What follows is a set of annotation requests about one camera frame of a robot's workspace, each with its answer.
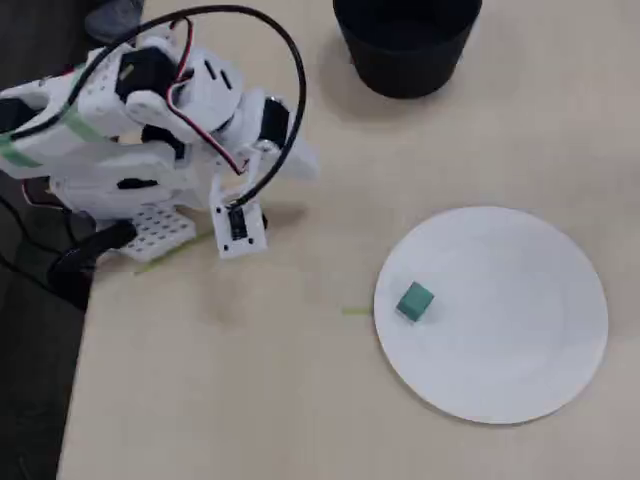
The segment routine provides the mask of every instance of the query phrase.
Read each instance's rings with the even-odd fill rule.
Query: green cube
[[[413,282],[400,299],[396,309],[412,322],[417,322],[432,301],[433,293],[418,282]]]

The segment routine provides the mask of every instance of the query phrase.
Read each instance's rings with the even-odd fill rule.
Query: paper plate
[[[435,299],[416,323],[396,305],[412,282]],[[375,324],[389,362],[420,397],[475,422],[520,423],[570,402],[607,343],[607,304],[573,241],[523,212],[452,210],[391,252]]]

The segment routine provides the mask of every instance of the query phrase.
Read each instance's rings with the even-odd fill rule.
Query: black cup
[[[418,98],[453,75],[482,0],[334,0],[360,78],[393,98]]]

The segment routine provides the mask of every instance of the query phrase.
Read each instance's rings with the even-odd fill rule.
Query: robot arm
[[[59,112],[82,68],[1,92],[0,168],[19,179],[49,176],[51,191],[70,210],[88,213],[99,224],[131,220],[139,235],[121,251],[137,260],[163,255],[195,235],[191,222],[174,212],[180,205],[212,212],[223,258],[265,249],[257,199],[234,210],[225,206],[276,161],[293,115],[260,89],[245,92],[242,75],[204,49],[189,52],[183,79],[172,87],[179,61],[168,28],[156,30],[137,48],[123,44],[101,62],[59,122],[15,142],[6,133]],[[171,105],[165,98],[170,87]],[[229,163],[171,106],[235,159],[245,178],[240,187],[222,188],[222,176],[232,171]],[[140,129],[141,144],[112,140]],[[301,139],[281,172],[298,178],[317,174],[315,158]],[[181,235],[167,235],[174,230],[166,225],[169,216],[187,225],[176,232]]]

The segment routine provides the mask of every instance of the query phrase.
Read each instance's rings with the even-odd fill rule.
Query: table surface
[[[640,468],[640,3],[485,0],[441,92],[394,101],[349,63],[329,0],[243,0],[277,18],[309,76],[316,183],[263,195],[270,249],[211,239],[97,275],[59,478],[602,479]],[[148,0],[148,18],[189,2]],[[286,48],[252,19],[197,41],[295,101]],[[443,415],[388,366],[368,315],[393,245],[445,209],[500,205],[568,233],[605,286],[593,383],[517,427]],[[206,216],[203,231],[210,228]]]

